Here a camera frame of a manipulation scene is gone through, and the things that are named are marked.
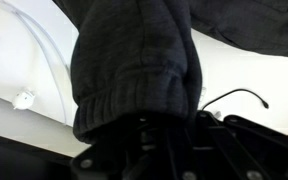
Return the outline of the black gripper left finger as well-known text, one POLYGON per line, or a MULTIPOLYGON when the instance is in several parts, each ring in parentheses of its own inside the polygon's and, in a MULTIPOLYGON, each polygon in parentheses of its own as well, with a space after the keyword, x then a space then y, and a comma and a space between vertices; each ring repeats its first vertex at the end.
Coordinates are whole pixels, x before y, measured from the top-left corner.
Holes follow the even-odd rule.
POLYGON ((171 125, 167 116, 141 117, 146 127, 127 152, 123 180, 171 180, 165 130, 171 125))

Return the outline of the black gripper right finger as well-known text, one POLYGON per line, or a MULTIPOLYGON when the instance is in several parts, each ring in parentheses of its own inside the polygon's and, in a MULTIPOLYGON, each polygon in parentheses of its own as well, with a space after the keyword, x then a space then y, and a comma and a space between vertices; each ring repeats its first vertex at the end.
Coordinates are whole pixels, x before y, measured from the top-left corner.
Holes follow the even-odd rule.
POLYGON ((288 180, 288 136, 236 115, 219 121, 207 111, 197 113, 197 125, 233 177, 288 180))

